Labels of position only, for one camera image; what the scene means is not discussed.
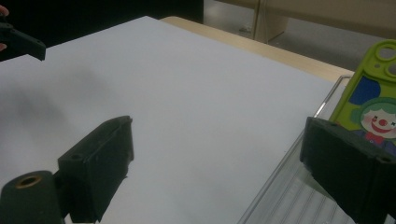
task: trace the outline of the green phone case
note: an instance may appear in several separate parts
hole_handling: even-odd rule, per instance
[[[330,121],[396,156],[396,40],[369,48]]]

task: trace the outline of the cartoon character sticker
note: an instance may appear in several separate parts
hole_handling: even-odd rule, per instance
[[[353,131],[371,143],[396,156],[396,100],[379,97],[352,111],[351,120],[359,123],[361,130]]]

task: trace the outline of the transparent plastic sheet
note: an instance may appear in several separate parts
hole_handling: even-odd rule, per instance
[[[328,119],[351,76],[342,76],[314,117]],[[241,217],[238,224],[355,223],[300,162],[302,132]],[[394,224],[388,216],[385,224]]]

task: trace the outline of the beige surface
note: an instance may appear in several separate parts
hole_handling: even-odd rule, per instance
[[[228,3],[240,7],[255,8],[259,0],[216,0],[218,2]]]
[[[303,70],[309,74],[322,77],[330,81],[335,81],[341,75],[353,74],[353,72],[344,68],[313,60],[283,49],[277,49],[275,47],[265,45],[261,42],[247,39],[239,35],[233,35],[227,32],[223,32],[221,30],[211,28],[193,21],[187,21],[178,17],[164,18],[163,21],[183,28],[185,30],[191,31],[198,35],[203,35],[229,44],[231,46],[245,49],[256,54],[260,54],[263,57],[267,57],[272,60],[287,64],[289,66]]]
[[[396,38],[394,0],[260,0],[260,7],[268,14]]]

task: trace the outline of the white tabletop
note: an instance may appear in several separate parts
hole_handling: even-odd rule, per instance
[[[332,83],[142,18],[0,63],[0,186],[101,122],[135,159],[102,223],[237,223]]]

